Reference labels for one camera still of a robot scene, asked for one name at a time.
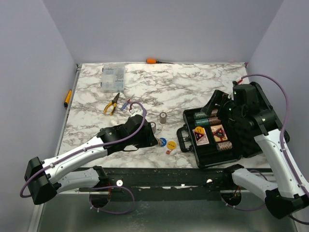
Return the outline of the brown 100 chip roll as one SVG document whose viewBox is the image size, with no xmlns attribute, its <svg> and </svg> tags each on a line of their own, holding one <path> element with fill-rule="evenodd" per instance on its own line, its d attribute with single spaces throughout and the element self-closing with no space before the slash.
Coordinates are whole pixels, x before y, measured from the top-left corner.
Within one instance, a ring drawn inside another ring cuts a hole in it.
<svg viewBox="0 0 309 232">
<path fill-rule="evenodd" d="M 151 128 L 152 128 L 152 132 L 153 132 L 153 134 L 155 134 L 156 133 L 156 123 L 150 122 L 150 124 L 151 124 Z"/>
<path fill-rule="evenodd" d="M 167 121 L 167 114 L 165 112 L 161 112 L 159 114 L 159 122 L 161 124 L 166 124 L 166 121 Z"/>
</svg>

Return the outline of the black poker set case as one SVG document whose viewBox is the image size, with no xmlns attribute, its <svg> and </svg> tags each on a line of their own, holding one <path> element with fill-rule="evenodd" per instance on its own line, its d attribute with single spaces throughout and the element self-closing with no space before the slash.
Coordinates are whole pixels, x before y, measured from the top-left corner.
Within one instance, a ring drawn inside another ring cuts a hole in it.
<svg viewBox="0 0 309 232">
<path fill-rule="evenodd" d="M 184 125 L 177 130 L 180 149 L 194 153 L 198 168 L 261 154 L 257 137 L 282 129 L 258 83 L 233 85 L 232 96 L 215 90 L 204 107 L 183 112 Z"/>
</svg>

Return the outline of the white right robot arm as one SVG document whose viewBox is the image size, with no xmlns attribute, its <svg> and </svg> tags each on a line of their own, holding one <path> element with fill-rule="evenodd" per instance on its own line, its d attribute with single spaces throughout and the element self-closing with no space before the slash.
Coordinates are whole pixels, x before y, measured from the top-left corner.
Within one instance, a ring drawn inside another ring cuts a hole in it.
<svg viewBox="0 0 309 232">
<path fill-rule="evenodd" d="M 220 107 L 220 118 L 249 131 L 249 138 L 261 148 L 275 176 L 272 183 L 257 177 L 241 165 L 225 169 L 222 184 L 227 189 L 241 186 L 265 202 L 277 219 L 290 216 L 309 205 L 309 182 L 298 168 L 284 138 L 285 124 L 256 82 L 233 86 L 233 99 Z"/>
</svg>

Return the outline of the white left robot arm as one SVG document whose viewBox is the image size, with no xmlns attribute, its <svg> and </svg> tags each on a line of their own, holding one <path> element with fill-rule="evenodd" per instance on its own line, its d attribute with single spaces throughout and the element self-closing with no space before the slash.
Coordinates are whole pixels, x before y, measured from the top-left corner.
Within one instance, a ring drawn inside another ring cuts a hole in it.
<svg viewBox="0 0 309 232">
<path fill-rule="evenodd" d="M 78 171 L 81 166 L 104 158 L 115 152 L 124 151 L 127 146 L 136 149 L 158 145 L 151 123 L 141 115 L 130 117 L 126 123 L 102 128 L 85 144 L 57 157 L 40 160 L 34 157 L 28 161 L 24 175 L 28 197 L 35 205 L 46 203 L 58 193 L 76 188 L 104 190 L 106 177 L 99 174 L 99 168 Z"/>
</svg>

